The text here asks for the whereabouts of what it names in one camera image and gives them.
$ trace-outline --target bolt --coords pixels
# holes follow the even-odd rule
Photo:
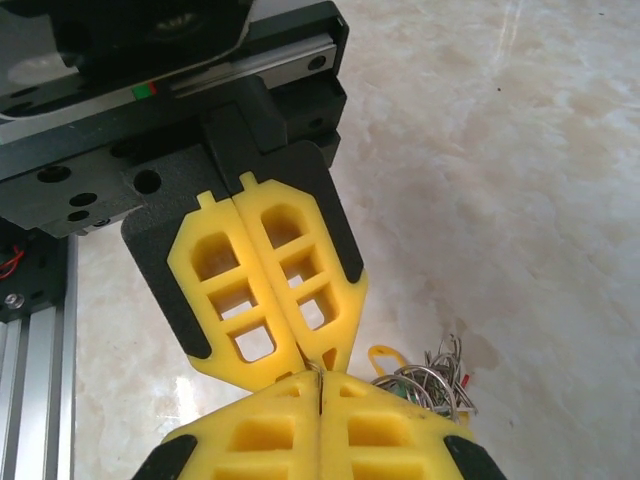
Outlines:
[[[4,304],[10,310],[17,310],[24,305],[24,297],[19,293],[10,293],[7,295],[7,298],[4,299]]]
[[[109,225],[111,223],[111,219],[107,218],[106,220],[99,220],[96,223],[93,224],[94,227],[96,228],[100,228],[100,227],[104,227],[105,225]]]

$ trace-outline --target cable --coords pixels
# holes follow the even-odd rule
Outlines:
[[[17,245],[13,246],[14,257],[0,265],[0,280],[9,278],[18,268],[20,260],[24,256],[24,250],[20,250]]]

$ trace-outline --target white marble surface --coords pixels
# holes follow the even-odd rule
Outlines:
[[[341,0],[333,168],[371,282],[351,371],[461,335],[510,479],[638,478],[640,2]],[[120,236],[81,239],[76,478],[244,393],[191,369]]]

